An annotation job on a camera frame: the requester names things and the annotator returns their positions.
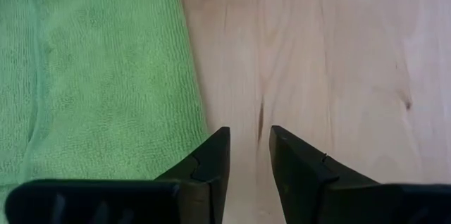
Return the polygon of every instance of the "black plastic object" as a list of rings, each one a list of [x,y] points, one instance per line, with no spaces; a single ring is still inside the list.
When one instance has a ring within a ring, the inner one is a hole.
[[[271,162],[287,224],[451,223],[451,186],[379,184],[273,126]]]
[[[153,181],[35,180],[6,200],[10,224],[222,222],[230,130],[222,127]]]

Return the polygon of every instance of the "wood grain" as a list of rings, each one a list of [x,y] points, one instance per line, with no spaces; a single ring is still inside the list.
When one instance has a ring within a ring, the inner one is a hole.
[[[224,223],[281,223],[286,127],[380,182],[451,182],[451,0],[183,0],[209,127],[232,129]]]

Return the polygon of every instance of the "green towel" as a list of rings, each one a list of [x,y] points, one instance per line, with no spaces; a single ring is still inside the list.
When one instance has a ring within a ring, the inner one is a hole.
[[[206,139],[180,0],[0,0],[0,207],[36,178],[152,179]]]

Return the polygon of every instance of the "wooden surface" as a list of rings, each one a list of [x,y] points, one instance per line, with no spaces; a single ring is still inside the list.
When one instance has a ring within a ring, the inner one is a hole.
[[[231,126],[224,223],[282,223],[282,125],[380,182],[451,182],[451,0],[183,0],[212,131]]]

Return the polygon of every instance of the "light wood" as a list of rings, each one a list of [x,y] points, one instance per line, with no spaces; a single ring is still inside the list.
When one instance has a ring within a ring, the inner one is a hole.
[[[209,127],[232,129],[224,223],[282,223],[282,125],[380,182],[451,183],[451,0],[183,0]]]

